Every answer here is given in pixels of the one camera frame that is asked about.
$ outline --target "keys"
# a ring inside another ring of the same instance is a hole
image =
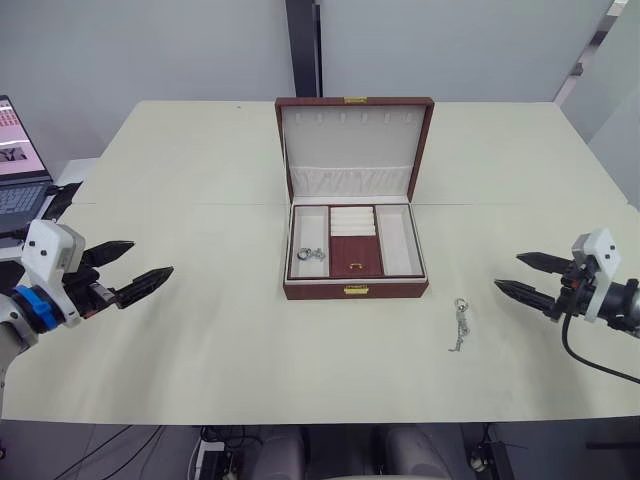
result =
[[[28,212],[38,198],[42,185],[0,190],[0,215]]]
[[[464,312],[469,308],[469,303],[464,298],[456,298],[456,321],[458,322],[458,339],[456,340],[456,346],[450,348],[450,352],[459,352],[464,342],[464,337],[469,335],[469,325],[467,324],[467,317]]]

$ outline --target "open jewelry box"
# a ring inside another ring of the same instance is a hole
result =
[[[427,97],[276,100],[291,201],[288,299],[423,294],[411,198],[433,106]]]

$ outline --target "floor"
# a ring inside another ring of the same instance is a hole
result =
[[[121,425],[57,424],[3,421],[0,439],[7,457],[0,461],[2,480],[53,480],[69,465],[112,436]],[[252,427],[268,434],[270,427]],[[310,461],[307,480],[340,475],[370,474],[371,425],[314,425],[308,427]],[[89,480],[107,476],[138,450],[156,429],[135,426],[111,442],[104,451],[83,462],[64,479]],[[480,424],[423,424],[434,448],[455,480],[473,480],[465,447],[481,437]],[[493,440],[510,446],[509,458],[518,480],[631,480],[640,478],[638,450],[593,451],[587,441],[640,441],[640,417],[566,422],[499,423],[491,427]],[[163,428],[142,453],[113,476],[114,480],[182,479],[198,438],[190,426]],[[252,460],[255,461],[257,449]],[[250,478],[252,461],[245,463]]]

